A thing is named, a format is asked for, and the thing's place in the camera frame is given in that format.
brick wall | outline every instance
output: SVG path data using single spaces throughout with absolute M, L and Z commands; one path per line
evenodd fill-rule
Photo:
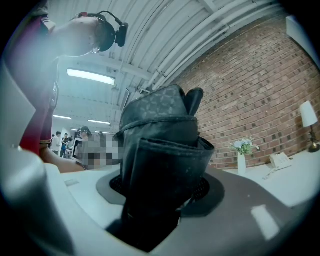
M 320 74 L 310 57 L 286 34 L 286 14 L 261 18 L 236 31 L 199 57 L 173 84 L 185 92 L 200 87 L 196 114 L 201 136 L 216 148 L 210 164 L 237 166 L 228 143 L 252 136 L 260 150 L 246 156 L 248 167 L 269 155 L 294 155 L 307 148 L 299 106 L 310 101 L 319 119 Z M 320 126 L 314 126 L 320 138 Z

black bag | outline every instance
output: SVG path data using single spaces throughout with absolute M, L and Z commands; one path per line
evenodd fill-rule
M 203 98 L 170 85 L 131 102 L 115 138 L 123 146 L 121 220 L 107 231 L 146 252 L 177 226 L 181 207 L 192 198 L 214 147 L 198 135 L 194 117 Z

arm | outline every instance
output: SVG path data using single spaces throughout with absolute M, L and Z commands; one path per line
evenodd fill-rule
M 57 156 L 48 148 L 48 145 L 40 145 L 40 157 L 45 163 L 57 166 L 62 174 L 81 172 L 85 170 L 83 167 L 78 165 L 76 161 Z
M 53 115 L 53 109 L 51 109 L 48 112 L 48 115 L 45 119 L 44 125 L 42 127 L 42 133 L 41 133 L 41 141 L 40 141 L 40 147 L 39 147 L 39 156 L 40 158 L 48 164 L 53 164 L 58 167 L 60 173 L 72 173 L 72 172 L 80 172 L 84 171 L 85 169 L 76 164 L 76 161 L 70 160 L 70 159 L 64 159 L 62 157 L 57 156 L 54 152 L 48 148 L 47 141 L 51 141 L 51 130 L 52 130 L 52 115 Z M 60 146 L 60 139 L 58 137 L 54 137 L 55 139 L 54 143 L 57 143 L 57 146 Z

